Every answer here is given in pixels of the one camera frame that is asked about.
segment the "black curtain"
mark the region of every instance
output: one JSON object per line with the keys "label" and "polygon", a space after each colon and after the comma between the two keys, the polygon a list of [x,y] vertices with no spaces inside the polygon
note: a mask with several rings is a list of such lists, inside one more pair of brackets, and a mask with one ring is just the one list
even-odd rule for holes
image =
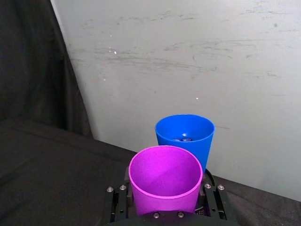
{"label": "black curtain", "polygon": [[0,1],[0,121],[12,117],[91,135],[50,0]]}

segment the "table surface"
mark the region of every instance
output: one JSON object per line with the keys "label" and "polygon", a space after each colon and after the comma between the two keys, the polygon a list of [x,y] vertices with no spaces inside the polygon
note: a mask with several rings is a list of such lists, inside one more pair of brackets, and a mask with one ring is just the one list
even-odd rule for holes
{"label": "table surface", "polygon": [[[0,226],[95,226],[134,152],[17,118],[0,122]],[[241,226],[300,226],[301,202],[215,177]]]}

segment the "black fabric backdrop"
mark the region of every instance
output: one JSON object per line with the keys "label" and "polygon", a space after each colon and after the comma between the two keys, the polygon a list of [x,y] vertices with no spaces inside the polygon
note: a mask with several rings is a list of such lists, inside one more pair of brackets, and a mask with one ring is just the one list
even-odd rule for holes
{"label": "black fabric backdrop", "polygon": [[91,135],[49,0],[0,1],[0,121],[17,116]]}
{"label": "black fabric backdrop", "polygon": [[[106,188],[123,183],[134,154],[29,120],[0,122],[0,226],[98,225]],[[301,225],[301,202],[215,181],[239,225]]]}

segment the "plastic cup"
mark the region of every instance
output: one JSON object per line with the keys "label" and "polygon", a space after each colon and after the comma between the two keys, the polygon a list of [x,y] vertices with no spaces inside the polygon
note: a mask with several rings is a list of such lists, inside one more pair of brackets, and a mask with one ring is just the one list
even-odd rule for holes
{"label": "plastic cup", "polygon": [[155,126],[159,145],[182,147],[193,153],[205,172],[214,124],[195,114],[176,114],[161,119]]}
{"label": "plastic cup", "polygon": [[145,148],[132,158],[128,173],[138,215],[194,212],[203,171],[187,150],[167,145]]}

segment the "cup rim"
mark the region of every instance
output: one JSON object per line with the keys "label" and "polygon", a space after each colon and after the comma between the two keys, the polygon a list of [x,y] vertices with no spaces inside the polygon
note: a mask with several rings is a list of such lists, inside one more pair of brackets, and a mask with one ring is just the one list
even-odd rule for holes
{"label": "cup rim", "polygon": [[[144,190],[142,190],[132,179],[132,175],[131,175],[131,166],[132,166],[132,163],[134,161],[134,159],[140,155],[141,153],[145,152],[145,151],[148,151],[150,149],[153,149],[153,148],[158,148],[158,147],[172,147],[172,148],[176,148],[178,150],[181,150],[181,151],[184,151],[184,152],[187,152],[188,154],[190,154],[197,162],[199,168],[200,168],[200,178],[198,180],[198,182],[196,183],[196,185],[190,189],[189,191],[185,192],[185,193],[182,193],[182,194],[179,194],[179,195],[174,195],[174,196],[161,196],[161,195],[155,195],[155,194],[151,194],[151,193],[148,193]],[[197,189],[198,186],[200,186],[201,184],[201,181],[202,181],[202,178],[203,178],[203,170],[202,170],[202,166],[201,166],[201,163],[198,161],[198,159],[196,158],[196,156],[194,156],[191,152],[187,151],[186,149],[184,148],[181,148],[181,147],[176,147],[176,146],[171,146],[171,145],[157,145],[157,146],[151,146],[151,147],[147,147],[147,148],[144,148],[143,150],[141,150],[140,152],[138,152],[131,160],[130,164],[129,164],[129,167],[128,167],[128,175],[130,177],[130,182],[133,184],[133,186],[138,190],[140,191],[141,193],[147,195],[147,196],[150,196],[150,197],[153,197],[153,198],[157,198],[157,199],[178,199],[178,198],[181,198],[181,197],[184,197],[184,196],[187,196],[189,195],[190,193],[192,193],[193,191],[195,191]]]}
{"label": "cup rim", "polygon": [[172,114],[172,115],[168,115],[168,116],[166,116],[166,117],[160,119],[160,120],[156,123],[156,125],[155,125],[155,131],[156,131],[156,134],[157,134],[158,136],[160,136],[161,138],[165,139],[165,140],[172,141],[172,142],[179,142],[179,143],[182,143],[182,141],[179,141],[179,140],[172,140],[172,139],[169,139],[169,138],[167,138],[167,137],[162,136],[162,135],[158,132],[158,130],[157,130],[157,125],[159,124],[159,122],[161,122],[162,120],[164,120],[164,119],[166,119],[166,118],[173,117],[173,116],[179,116],[179,115],[193,115],[193,116],[197,116],[197,117],[200,117],[200,118],[203,118],[203,119],[208,120],[208,121],[213,125],[212,133],[210,133],[207,137],[204,137],[204,138],[198,139],[198,140],[192,140],[192,141],[189,141],[189,143],[193,143],[193,142],[198,142],[198,141],[201,141],[201,140],[205,140],[205,139],[207,139],[208,137],[212,136],[212,134],[214,134],[215,126],[214,126],[213,122],[212,122],[210,119],[208,119],[208,118],[206,118],[206,117],[203,117],[203,116],[201,116],[201,115],[198,115],[198,114]]}

